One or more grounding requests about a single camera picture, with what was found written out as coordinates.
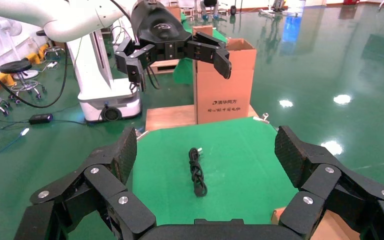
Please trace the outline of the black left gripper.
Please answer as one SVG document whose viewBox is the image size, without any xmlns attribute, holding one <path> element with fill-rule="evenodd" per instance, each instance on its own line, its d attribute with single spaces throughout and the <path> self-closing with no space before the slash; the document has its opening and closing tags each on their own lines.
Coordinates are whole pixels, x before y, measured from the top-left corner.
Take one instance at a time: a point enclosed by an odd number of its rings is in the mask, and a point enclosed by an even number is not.
<svg viewBox="0 0 384 240">
<path fill-rule="evenodd" d="M 226 43 L 204 32 L 194 35 L 157 0 L 138 1 L 130 15 L 137 43 L 126 37 L 114 51 L 117 70 L 126 74 L 129 89 L 146 90 L 146 79 L 156 87 L 151 64 L 156 61 L 189 58 L 212 64 L 225 79 L 231 77 L 232 63 Z"/>
</svg>

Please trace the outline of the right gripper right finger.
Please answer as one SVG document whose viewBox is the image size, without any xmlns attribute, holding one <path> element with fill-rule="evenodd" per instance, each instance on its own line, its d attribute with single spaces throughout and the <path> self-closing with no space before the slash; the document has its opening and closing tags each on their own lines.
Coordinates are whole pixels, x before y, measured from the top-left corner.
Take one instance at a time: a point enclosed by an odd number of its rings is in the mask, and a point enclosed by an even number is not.
<svg viewBox="0 0 384 240">
<path fill-rule="evenodd" d="M 344 166 L 325 147 L 304 142 L 286 125 L 278 128 L 274 153 L 296 195 L 279 225 L 310 239 L 327 211 L 362 240 L 384 240 L 384 185 Z"/>
</svg>

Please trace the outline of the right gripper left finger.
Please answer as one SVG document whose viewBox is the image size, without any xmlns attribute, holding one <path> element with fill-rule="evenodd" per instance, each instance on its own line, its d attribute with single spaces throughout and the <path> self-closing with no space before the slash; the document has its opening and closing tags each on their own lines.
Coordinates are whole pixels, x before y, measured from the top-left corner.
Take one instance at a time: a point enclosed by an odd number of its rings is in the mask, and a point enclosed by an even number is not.
<svg viewBox="0 0 384 240">
<path fill-rule="evenodd" d="M 127 127 L 114 143 L 95 148 L 79 168 L 34 192 L 15 239 L 66 240 L 93 212 L 118 240 L 140 239 L 157 221 L 127 186 L 136 156 L 136 130 Z"/>
</svg>

